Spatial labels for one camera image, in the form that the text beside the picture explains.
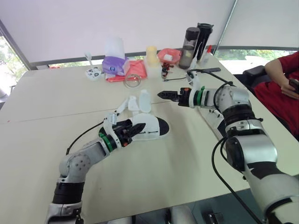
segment metal pole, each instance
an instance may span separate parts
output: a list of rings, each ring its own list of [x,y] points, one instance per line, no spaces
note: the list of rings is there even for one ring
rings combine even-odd
[[[220,45],[220,43],[221,43],[221,41],[222,41],[222,39],[223,39],[224,33],[225,33],[225,31],[226,31],[226,28],[228,27],[229,21],[230,21],[232,15],[233,15],[233,12],[234,12],[234,10],[235,10],[235,6],[236,6],[237,2],[238,2],[238,0],[235,0],[234,3],[233,3],[233,6],[232,6],[232,8],[231,8],[231,10],[230,10],[230,12],[229,12],[228,19],[226,20],[225,26],[224,26],[224,28],[223,28],[223,31],[222,31],[221,36],[220,36],[220,38],[219,38],[219,41],[218,41],[218,43],[217,43],[217,45],[216,45],[216,47],[215,47],[215,50],[214,50],[214,52],[213,52],[213,55],[215,54],[216,50],[218,49],[218,47],[219,47],[219,45]]]
[[[28,70],[37,70],[35,66],[31,66],[31,64],[29,63],[29,61],[27,60],[27,58],[25,57],[21,49],[18,47],[18,45],[16,44],[12,36],[9,34],[8,30],[6,29],[6,27],[4,26],[1,20],[0,20],[0,33],[3,34],[4,38],[7,40],[11,48],[15,51],[15,53],[20,58],[20,60],[24,63],[26,68]]]

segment window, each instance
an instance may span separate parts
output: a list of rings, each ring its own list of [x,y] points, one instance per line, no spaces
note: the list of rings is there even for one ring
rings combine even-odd
[[[0,89],[9,95],[11,86],[16,85],[26,71],[4,36],[0,35]]]
[[[103,60],[92,60],[93,65],[102,64],[102,62]],[[89,65],[89,61],[49,64],[49,67],[51,69],[58,69],[58,68],[78,67],[78,66],[87,66],[87,65]]]
[[[269,61],[294,52],[287,50],[220,49],[216,51],[215,57],[230,73],[236,75],[258,65],[266,65]]]

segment floor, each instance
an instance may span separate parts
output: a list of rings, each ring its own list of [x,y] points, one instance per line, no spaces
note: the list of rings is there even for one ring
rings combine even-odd
[[[258,208],[251,191],[247,189],[238,191],[237,193],[252,209],[252,211],[262,220],[263,215]],[[214,198],[188,203],[187,206],[191,209],[198,224],[209,224],[209,222],[204,221],[204,217],[202,215],[203,211],[213,211],[214,213],[220,212],[223,216],[223,221],[219,224],[255,223],[255,221],[250,217],[250,215],[248,215],[248,213],[232,194],[221,195]],[[136,224],[165,224],[164,215],[165,209],[139,214],[136,216]]]

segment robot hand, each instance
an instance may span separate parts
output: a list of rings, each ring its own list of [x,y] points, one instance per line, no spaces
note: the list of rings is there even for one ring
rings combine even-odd
[[[225,80],[218,89],[205,89],[200,87],[195,71],[201,70],[187,72],[192,89],[181,88],[180,94],[163,91],[158,96],[180,106],[199,106],[222,113],[227,162],[245,176],[268,222],[298,223],[299,181],[277,168],[276,148],[262,126],[262,119],[255,118],[247,91]]]
[[[126,125],[112,128],[116,120],[109,121],[111,117],[113,116],[104,119],[105,133],[100,133],[99,138],[61,160],[60,177],[56,183],[53,201],[49,205],[46,224],[83,224],[84,220],[80,216],[81,197],[87,172],[92,165],[107,158],[116,148],[131,143],[132,137],[145,127],[145,123],[132,126],[132,122],[123,122]]]

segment green ring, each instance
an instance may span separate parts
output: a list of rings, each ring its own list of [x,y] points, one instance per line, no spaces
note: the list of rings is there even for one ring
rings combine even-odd
[[[200,104],[201,104],[201,98],[202,98],[202,93],[203,93],[204,89],[205,89],[205,87],[203,86],[197,95],[197,106],[200,106]]]
[[[113,148],[112,148],[112,145],[111,145],[109,139],[103,133],[101,133],[101,132],[99,133],[99,136],[104,140],[104,142],[108,146],[109,152],[112,152]]]

